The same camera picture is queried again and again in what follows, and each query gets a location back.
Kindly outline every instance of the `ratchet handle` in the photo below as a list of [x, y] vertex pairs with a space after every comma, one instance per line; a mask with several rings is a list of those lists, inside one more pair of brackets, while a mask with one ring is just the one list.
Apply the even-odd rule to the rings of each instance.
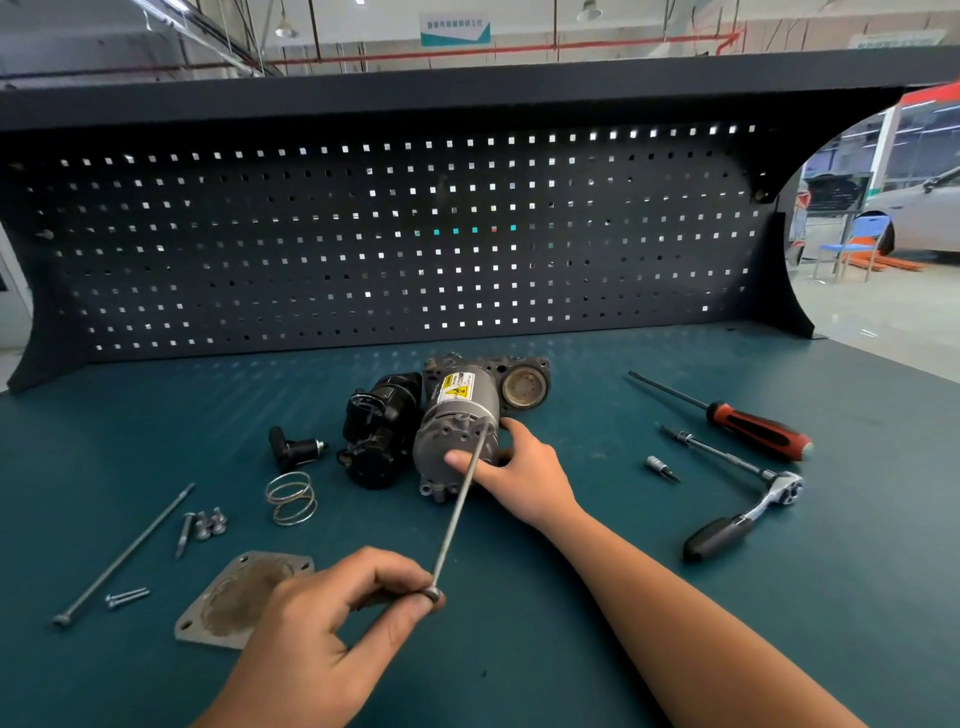
[[751, 444], [772, 450], [794, 462], [807, 460], [813, 454], [813, 441], [802, 432], [774, 420], [733, 409], [726, 402], [711, 404], [707, 408], [707, 421], [726, 427]]
[[742, 515], [711, 521], [684, 543], [684, 561], [688, 564], [708, 559], [726, 550], [754, 530], [754, 522]]

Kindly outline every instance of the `pegboard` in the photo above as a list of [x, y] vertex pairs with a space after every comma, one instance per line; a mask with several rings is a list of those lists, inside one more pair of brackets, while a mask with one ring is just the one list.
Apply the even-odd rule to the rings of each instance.
[[[788, 182], [901, 89], [848, 73], [778, 92], [744, 71], [783, 61], [692, 62], [23, 92], [0, 109], [0, 217], [36, 302], [11, 387], [87, 361], [799, 330]], [[722, 64], [739, 70], [717, 83], [741, 91], [703, 95]], [[791, 112], [815, 102], [834, 117]], [[24, 109], [52, 116], [31, 129]]]
[[747, 310], [772, 206], [728, 144], [753, 133], [118, 151], [28, 191], [100, 361], [690, 323]]

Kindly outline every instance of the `teal workbench surface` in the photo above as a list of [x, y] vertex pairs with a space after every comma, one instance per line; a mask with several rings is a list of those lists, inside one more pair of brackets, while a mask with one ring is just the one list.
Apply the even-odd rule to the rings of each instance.
[[[365, 491], [328, 453], [305, 467], [316, 516], [274, 525], [263, 497], [276, 475], [267, 430], [282, 425], [336, 449], [355, 388], [449, 351], [549, 357], [550, 396], [522, 419], [556, 448], [583, 506], [868, 724], [960, 721], [960, 386], [835, 342], [735, 324], [88, 366], [0, 397], [3, 724], [187, 724], [238, 653], [177, 642], [174, 623], [244, 551], [304, 554], [321, 569], [370, 544], [429, 568], [451, 504], [422, 497], [412, 473], [390, 490]], [[751, 505], [758, 483], [665, 439], [654, 422], [782, 464], [630, 381], [629, 369], [809, 434], [817, 453], [797, 466], [803, 497], [731, 552], [684, 566], [684, 539]], [[644, 469], [650, 454], [683, 484]], [[177, 515], [219, 505], [227, 534], [191, 544], [174, 562], [181, 521], [171, 517], [72, 627], [50, 626], [191, 481], [197, 490]], [[104, 608], [106, 592], [141, 586], [153, 593]], [[482, 489], [468, 500], [442, 587], [446, 608], [420, 624], [354, 725], [666, 722], [576, 574]], [[346, 641], [375, 613], [351, 616]]]

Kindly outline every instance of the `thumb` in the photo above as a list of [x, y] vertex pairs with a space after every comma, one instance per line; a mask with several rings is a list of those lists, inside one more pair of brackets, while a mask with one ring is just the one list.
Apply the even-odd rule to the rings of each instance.
[[430, 597], [422, 594], [399, 599], [383, 611], [343, 659], [340, 664], [351, 673], [364, 699], [373, 692], [383, 671], [410, 637], [417, 623], [433, 608]]
[[[467, 474], [467, 468], [470, 467], [470, 458], [473, 456], [472, 452], [467, 452], [466, 450], [461, 449], [452, 449], [446, 452], [444, 455], [444, 462], [449, 465], [457, 473]], [[500, 481], [500, 469], [495, 468], [490, 463], [486, 463], [483, 460], [477, 460], [476, 470], [473, 471], [473, 479], [476, 480], [484, 488], [490, 488], [493, 486], [495, 488], [497, 483]]]

